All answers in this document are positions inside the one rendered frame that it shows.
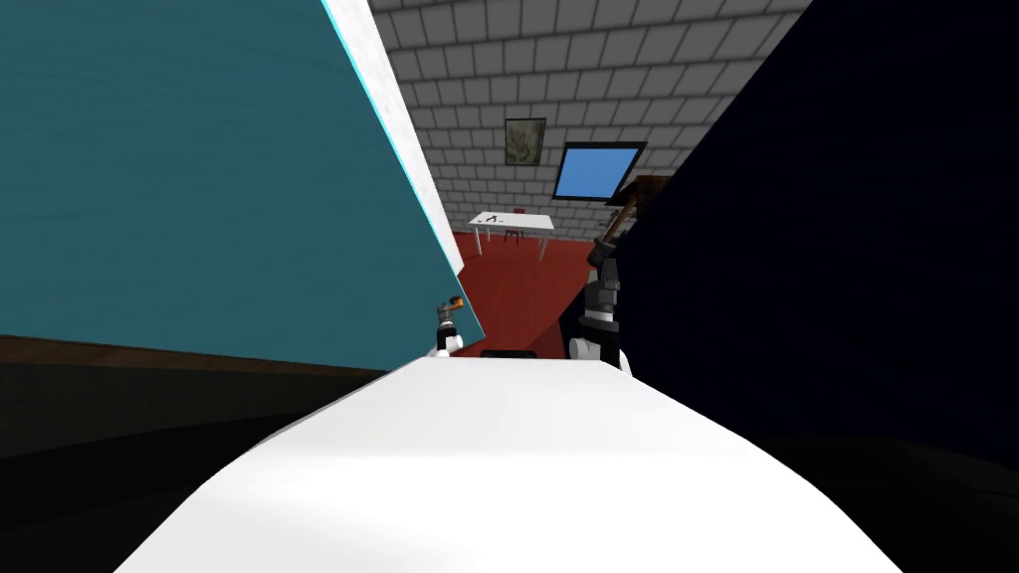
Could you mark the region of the brown wooden furniture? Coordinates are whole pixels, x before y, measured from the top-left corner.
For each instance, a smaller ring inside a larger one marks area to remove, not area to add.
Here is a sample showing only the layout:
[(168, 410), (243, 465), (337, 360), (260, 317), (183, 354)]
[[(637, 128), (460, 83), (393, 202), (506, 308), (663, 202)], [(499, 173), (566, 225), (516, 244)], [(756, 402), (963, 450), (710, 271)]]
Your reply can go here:
[(669, 180), (668, 176), (640, 175), (618, 190), (605, 202), (606, 207), (614, 210), (601, 241), (614, 244), (615, 239), (622, 235), (624, 223), (636, 219)]

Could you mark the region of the black framed blue window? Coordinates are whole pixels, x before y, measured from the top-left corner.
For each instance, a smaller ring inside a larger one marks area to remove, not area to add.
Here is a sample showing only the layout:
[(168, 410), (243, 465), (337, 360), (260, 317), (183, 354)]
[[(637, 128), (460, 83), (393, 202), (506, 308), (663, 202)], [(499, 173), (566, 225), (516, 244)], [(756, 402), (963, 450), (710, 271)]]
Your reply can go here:
[(607, 202), (624, 187), (646, 141), (566, 141), (554, 200)]

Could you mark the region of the white table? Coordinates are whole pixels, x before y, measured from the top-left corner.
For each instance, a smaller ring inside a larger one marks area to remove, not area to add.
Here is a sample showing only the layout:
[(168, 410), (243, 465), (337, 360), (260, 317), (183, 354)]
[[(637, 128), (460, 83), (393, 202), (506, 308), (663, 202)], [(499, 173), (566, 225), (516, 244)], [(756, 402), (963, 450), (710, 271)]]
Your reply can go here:
[(488, 211), (481, 212), (468, 223), (468, 226), (474, 230), (475, 245), (479, 255), (483, 253), (482, 230), (485, 235), (492, 229), (538, 235), (538, 258), (541, 261), (544, 258), (547, 243), (555, 230), (551, 218), (546, 215)]

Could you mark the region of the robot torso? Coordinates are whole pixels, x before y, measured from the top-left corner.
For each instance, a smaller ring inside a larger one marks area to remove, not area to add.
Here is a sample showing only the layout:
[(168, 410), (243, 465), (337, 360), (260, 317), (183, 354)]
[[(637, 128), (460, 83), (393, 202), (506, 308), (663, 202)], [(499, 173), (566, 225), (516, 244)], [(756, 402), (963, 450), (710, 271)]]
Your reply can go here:
[(115, 573), (901, 573), (832, 499), (602, 362), (421, 357), (248, 450)]

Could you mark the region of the teal door leaf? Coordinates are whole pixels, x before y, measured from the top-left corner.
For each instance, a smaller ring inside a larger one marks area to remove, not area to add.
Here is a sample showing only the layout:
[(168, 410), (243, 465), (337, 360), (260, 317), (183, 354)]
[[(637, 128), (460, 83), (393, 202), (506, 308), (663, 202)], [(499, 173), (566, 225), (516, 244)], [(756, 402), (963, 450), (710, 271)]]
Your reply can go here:
[(0, 335), (391, 370), (462, 267), (368, 0), (0, 0)]

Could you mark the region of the dark framed wall picture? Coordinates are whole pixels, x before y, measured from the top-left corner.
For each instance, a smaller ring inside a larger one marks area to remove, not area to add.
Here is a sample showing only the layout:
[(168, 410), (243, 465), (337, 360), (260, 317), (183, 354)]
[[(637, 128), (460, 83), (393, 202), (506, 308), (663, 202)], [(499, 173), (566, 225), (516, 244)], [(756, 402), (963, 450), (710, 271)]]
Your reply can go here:
[(537, 166), (541, 163), (545, 118), (507, 118), (505, 120), (505, 164)]

